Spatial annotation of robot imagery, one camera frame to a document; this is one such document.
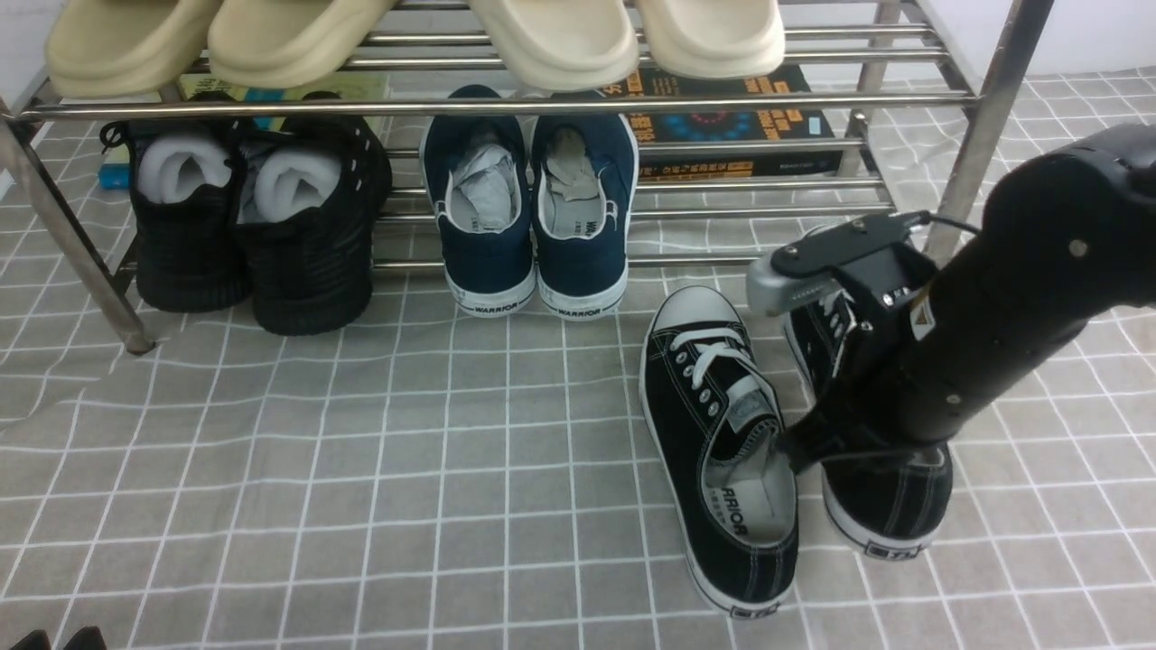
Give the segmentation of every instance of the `book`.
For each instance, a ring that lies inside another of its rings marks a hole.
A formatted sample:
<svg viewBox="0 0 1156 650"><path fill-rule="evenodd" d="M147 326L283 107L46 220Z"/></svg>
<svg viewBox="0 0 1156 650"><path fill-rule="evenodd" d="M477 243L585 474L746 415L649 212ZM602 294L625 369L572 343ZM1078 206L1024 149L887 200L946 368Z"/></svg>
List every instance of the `book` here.
<svg viewBox="0 0 1156 650"><path fill-rule="evenodd" d="M809 93L799 66L783 66L765 76L701 80L659 68L639 68L620 83L607 86L607 97L734 97ZM639 145L771 142L831 138L831 125L818 110L757 110L702 113L631 113L627 116ZM729 155L670 153L647 155L639 180L707 180L825 173L839 167L842 152L738 153Z"/></svg>

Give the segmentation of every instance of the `beige slide sandal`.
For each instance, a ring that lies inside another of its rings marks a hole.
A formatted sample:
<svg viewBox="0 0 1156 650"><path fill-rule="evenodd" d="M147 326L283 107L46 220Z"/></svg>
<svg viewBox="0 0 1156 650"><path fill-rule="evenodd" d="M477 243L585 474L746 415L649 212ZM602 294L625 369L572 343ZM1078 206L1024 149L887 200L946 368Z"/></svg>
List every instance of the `beige slide sandal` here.
<svg viewBox="0 0 1156 650"><path fill-rule="evenodd" d="M654 61L694 79L743 79L783 65L777 0L636 0Z"/></svg>
<svg viewBox="0 0 1156 650"><path fill-rule="evenodd" d="M213 74L295 88L341 67L398 0L225 0L209 29Z"/></svg>
<svg viewBox="0 0 1156 650"><path fill-rule="evenodd" d="M469 0L469 8L510 72L534 88L587 90L638 67L622 0Z"/></svg>
<svg viewBox="0 0 1156 650"><path fill-rule="evenodd" d="M151 93L205 50L221 0L68 0L44 47L64 97Z"/></svg>

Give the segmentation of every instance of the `warning label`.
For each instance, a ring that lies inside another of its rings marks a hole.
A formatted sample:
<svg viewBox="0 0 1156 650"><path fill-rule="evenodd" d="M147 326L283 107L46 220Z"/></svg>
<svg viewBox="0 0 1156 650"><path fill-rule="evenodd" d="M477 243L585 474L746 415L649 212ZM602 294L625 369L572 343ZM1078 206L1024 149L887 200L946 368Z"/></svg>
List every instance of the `warning label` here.
<svg viewBox="0 0 1156 650"><path fill-rule="evenodd" d="M921 341L934 328L935 315L932 313L931 286L928 285L911 303L911 333L914 334L917 341Z"/></svg>

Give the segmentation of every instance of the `gray checkered mat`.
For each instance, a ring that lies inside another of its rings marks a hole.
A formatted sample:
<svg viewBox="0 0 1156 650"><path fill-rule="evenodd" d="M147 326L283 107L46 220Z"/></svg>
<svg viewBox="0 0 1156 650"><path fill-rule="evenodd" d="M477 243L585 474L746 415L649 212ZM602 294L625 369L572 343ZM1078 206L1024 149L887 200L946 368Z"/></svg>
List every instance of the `gray checkered mat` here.
<svg viewBox="0 0 1156 650"><path fill-rule="evenodd" d="M1150 73L1036 81L1016 116L992 182L1106 124L1156 120L1156 87ZM391 145L420 133L395 123ZM957 112L890 111L875 138L905 198L928 205L961 134ZM62 163L66 192L106 221L95 231L114 250L123 195L68 180L77 160ZM413 171L399 165L399 184ZM810 223L639 223L633 250L769 246ZM739 623L690 583L636 381L664 296L705 283L742 304L741 269L637 272L621 313L588 324L536 302L462 318L439 278L393 278L341 333L283 340L238 308L154 323L171 340L134 360L59 256L29 248L37 228L0 236L15 251L0 273L0 333L13 332L0 647L94 623L111 647L155 649L1156 647L1151 312L1105 315L969 424L948 522L913 562L847 549L816 474L802 477L796 588L775 616ZM381 246L422 253L436 238L398 230ZM798 418L807 402L778 323L748 325ZM99 354L86 365L77 350Z"/></svg>

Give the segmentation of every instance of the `black canvas sneaker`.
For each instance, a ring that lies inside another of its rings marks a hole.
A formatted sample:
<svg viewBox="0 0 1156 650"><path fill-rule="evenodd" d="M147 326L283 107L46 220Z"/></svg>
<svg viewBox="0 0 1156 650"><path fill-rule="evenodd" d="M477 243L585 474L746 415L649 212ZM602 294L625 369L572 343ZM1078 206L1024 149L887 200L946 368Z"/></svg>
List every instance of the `black canvas sneaker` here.
<svg viewBox="0 0 1156 650"><path fill-rule="evenodd" d="M846 335L858 326L854 303L845 291L784 318L787 344L816 399L838 375ZM881 560L910 560L931 545L951 496L947 443L902 456L828 460L822 466L827 514L855 547Z"/></svg>
<svg viewBox="0 0 1156 650"><path fill-rule="evenodd" d="M734 618L773 613L794 581L795 479L786 458L768 453L783 430L778 400L725 297L688 287L666 300L638 392L699 592Z"/></svg>

